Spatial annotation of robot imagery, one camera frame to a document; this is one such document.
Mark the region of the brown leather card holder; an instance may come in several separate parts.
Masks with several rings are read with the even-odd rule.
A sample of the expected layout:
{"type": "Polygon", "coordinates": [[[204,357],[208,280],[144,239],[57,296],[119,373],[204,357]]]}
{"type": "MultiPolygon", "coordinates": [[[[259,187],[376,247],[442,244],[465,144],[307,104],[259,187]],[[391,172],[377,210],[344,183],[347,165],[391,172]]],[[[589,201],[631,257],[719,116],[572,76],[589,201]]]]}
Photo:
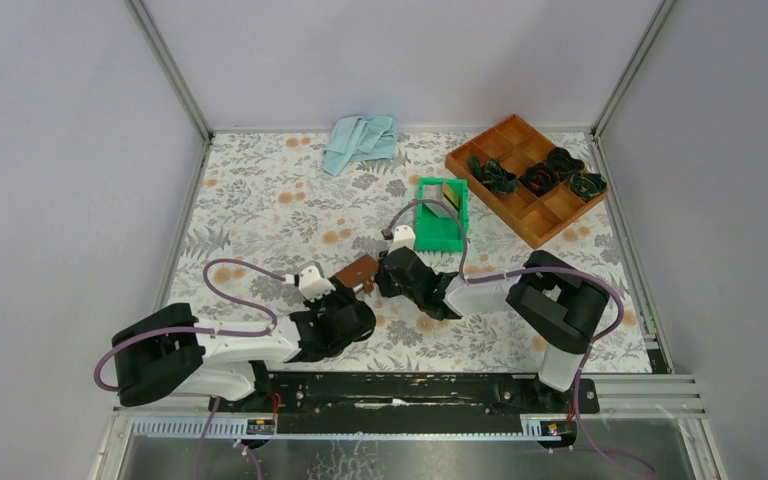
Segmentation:
{"type": "Polygon", "coordinates": [[[375,289],[378,261],[370,255],[363,255],[338,271],[334,278],[355,293],[371,294],[375,289]]]}

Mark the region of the silver credit card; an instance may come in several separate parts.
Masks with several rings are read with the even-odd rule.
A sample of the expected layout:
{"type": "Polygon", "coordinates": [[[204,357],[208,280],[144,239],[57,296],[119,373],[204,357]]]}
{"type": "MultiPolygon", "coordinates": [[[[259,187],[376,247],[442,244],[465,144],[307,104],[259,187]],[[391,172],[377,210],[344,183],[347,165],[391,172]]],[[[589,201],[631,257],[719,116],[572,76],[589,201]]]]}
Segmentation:
{"type": "Polygon", "coordinates": [[[450,206],[439,201],[436,203],[425,202],[424,206],[438,218],[452,218],[453,216],[457,215],[456,211],[453,213],[453,210],[450,206]]]}

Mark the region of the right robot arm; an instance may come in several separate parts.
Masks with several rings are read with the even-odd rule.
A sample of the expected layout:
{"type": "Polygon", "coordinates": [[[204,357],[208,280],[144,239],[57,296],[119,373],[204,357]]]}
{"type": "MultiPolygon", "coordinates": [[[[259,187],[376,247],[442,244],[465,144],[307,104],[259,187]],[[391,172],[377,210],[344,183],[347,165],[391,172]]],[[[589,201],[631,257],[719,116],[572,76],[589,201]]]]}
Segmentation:
{"type": "Polygon", "coordinates": [[[413,250],[400,247],[379,256],[375,282],[383,296],[408,298],[436,320],[518,314],[548,343],[533,396],[549,412],[572,400],[608,302],[615,303],[619,316],[624,314],[610,285],[543,250],[533,251],[519,269],[475,277],[436,272],[413,250]]]}

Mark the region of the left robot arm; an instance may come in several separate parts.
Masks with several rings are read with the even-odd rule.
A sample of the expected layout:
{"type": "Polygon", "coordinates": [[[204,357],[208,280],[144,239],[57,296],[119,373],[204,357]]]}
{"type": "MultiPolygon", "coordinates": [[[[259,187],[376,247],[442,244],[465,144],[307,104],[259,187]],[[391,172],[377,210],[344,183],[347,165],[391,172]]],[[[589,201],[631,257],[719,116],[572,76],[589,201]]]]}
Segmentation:
{"type": "Polygon", "coordinates": [[[259,330],[199,319],[189,304],[175,303],[118,332],[95,367],[97,385],[125,407],[177,393],[235,400],[256,411],[271,388],[256,375],[257,365],[317,363],[373,333],[373,310],[337,278],[306,269],[284,281],[298,288],[304,310],[283,317],[271,312],[259,330]]]}

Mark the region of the green plastic basket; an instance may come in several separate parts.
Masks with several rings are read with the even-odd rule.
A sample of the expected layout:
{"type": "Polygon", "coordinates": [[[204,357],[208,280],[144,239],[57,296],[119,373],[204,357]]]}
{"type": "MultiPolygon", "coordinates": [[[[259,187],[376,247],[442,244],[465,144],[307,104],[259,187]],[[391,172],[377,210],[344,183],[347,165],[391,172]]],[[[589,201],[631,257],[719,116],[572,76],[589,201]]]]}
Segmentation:
{"type": "MultiPolygon", "coordinates": [[[[441,185],[448,182],[461,197],[461,208],[457,213],[464,230],[468,229],[468,196],[469,189],[463,179],[421,177],[417,191],[419,199],[444,200],[441,195],[441,185]]],[[[458,252],[462,253],[463,235],[454,218],[438,218],[424,204],[416,211],[414,224],[416,233],[415,248],[420,251],[458,252]]]]}

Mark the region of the floral table mat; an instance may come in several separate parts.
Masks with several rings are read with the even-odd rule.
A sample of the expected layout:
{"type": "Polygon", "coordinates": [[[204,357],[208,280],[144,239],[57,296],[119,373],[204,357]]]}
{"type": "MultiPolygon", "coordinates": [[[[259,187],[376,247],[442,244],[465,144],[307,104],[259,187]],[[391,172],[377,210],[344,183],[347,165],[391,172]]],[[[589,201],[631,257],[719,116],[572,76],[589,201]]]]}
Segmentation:
{"type": "Polygon", "coordinates": [[[221,134],[212,144],[169,303],[216,325],[216,352],[287,344],[271,371],[588,373],[650,370],[621,262],[597,204],[576,195],[516,212],[553,237],[530,247],[475,194],[436,228],[457,250],[424,251],[425,180],[452,183],[460,133],[408,133],[389,160],[324,170],[323,134],[221,134]]]}

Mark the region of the dark rolled sock left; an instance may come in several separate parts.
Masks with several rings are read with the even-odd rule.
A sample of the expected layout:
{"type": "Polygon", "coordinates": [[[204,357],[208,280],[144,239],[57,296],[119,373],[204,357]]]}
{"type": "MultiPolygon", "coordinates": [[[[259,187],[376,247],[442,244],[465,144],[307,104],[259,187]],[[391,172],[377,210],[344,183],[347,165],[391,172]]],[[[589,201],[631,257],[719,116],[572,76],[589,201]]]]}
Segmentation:
{"type": "Polygon", "coordinates": [[[518,177],[503,168],[496,158],[482,163],[477,155],[471,155],[467,160],[467,167],[470,174],[493,194],[510,195],[518,188],[518,177]]]}

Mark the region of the dark rolled sock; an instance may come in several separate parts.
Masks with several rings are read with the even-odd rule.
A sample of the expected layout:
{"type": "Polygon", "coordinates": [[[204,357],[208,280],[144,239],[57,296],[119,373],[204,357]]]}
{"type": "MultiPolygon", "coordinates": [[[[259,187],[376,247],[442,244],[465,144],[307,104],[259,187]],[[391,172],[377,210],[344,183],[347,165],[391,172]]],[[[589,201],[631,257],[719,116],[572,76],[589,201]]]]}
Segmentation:
{"type": "Polygon", "coordinates": [[[598,173],[579,171],[566,182],[570,191],[584,202],[590,202],[605,193],[608,184],[598,173]]]}
{"type": "Polygon", "coordinates": [[[564,182],[585,168],[582,160],[575,158],[565,148],[555,147],[547,154],[545,163],[559,182],[564,182]]]}
{"type": "Polygon", "coordinates": [[[542,197],[559,184],[546,163],[538,163],[528,167],[519,178],[519,182],[536,197],[542,197]]]}
{"type": "Polygon", "coordinates": [[[467,160],[467,167],[470,174],[493,194],[510,195],[518,188],[518,177],[503,168],[496,158],[482,163],[477,155],[471,155],[467,160]]]}

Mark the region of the light blue cloth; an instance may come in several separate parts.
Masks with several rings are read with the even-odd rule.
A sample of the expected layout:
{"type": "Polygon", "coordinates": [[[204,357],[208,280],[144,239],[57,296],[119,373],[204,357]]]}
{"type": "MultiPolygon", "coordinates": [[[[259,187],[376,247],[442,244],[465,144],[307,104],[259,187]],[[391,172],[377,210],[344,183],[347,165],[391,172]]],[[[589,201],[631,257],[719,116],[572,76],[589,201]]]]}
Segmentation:
{"type": "Polygon", "coordinates": [[[325,147],[323,170],[337,176],[350,162],[392,159],[398,130],[398,120],[386,115],[338,120],[325,147]]]}

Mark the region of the orange compartment tray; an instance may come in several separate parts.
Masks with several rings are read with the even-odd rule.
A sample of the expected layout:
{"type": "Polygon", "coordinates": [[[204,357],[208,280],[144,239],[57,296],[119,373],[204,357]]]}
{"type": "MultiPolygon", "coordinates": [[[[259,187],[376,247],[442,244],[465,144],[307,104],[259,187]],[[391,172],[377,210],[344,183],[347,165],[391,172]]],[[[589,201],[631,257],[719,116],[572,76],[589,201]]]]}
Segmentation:
{"type": "Polygon", "coordinates": [[[451,151],[445,165],[532,248],[571,226],[610,190],[601,174],[516,114],[451,151]]]}

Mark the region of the dark rolled sock middle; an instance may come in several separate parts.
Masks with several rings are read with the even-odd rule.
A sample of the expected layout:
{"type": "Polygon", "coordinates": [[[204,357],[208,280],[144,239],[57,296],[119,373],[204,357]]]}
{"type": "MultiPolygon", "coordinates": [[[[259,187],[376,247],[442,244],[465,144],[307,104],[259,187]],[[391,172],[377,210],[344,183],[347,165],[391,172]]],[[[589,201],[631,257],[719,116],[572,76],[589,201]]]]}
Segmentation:
{"type": "Polygon", "coordinates": [[[546,163],[538,163],[528,167],[519,178],[519,182],[536,197],[542,197],[559,184],[546,163]]]}

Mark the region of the dark rolled sock top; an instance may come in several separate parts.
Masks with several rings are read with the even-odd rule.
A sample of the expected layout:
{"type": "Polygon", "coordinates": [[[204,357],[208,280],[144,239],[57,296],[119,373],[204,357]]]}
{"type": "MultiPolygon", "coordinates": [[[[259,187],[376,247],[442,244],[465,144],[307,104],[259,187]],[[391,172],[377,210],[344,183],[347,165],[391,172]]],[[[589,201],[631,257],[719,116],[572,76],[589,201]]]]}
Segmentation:
{"type": "Polygon", "coordinates": [[[559,182],[564,182],[585,168],[582,160],[575,158],[565,148],[555,147],[547,154],[545,163],[559,182]]]}

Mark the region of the dark rolled sock right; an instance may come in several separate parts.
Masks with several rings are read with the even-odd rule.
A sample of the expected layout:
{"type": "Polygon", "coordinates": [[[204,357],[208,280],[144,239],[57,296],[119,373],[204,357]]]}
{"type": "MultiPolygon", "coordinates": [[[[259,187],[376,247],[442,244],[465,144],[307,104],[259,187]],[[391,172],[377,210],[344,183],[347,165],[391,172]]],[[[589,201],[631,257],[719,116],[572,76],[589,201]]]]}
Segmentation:
{"type": "Polygon", "coordinates": [[[566,182],[570,191],[584,202],[590,202],[605,193],[608,184],[598,173],[579,171],[566,182]]]}

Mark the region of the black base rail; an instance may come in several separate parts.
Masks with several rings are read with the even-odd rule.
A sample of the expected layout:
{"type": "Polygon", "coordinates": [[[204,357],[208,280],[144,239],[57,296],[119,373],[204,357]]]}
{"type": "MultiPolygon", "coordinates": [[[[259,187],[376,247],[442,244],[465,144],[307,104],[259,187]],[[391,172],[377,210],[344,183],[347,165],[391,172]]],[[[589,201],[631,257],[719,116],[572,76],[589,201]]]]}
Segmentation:
{"type": "Polygon", "coordinates": [[[591,380],[558,393],[533,375],[501,373],[259,373],[253,394],[208,404],[312,435],[516,434],[524,416],[563,423],[600,411],[591,380]]]}

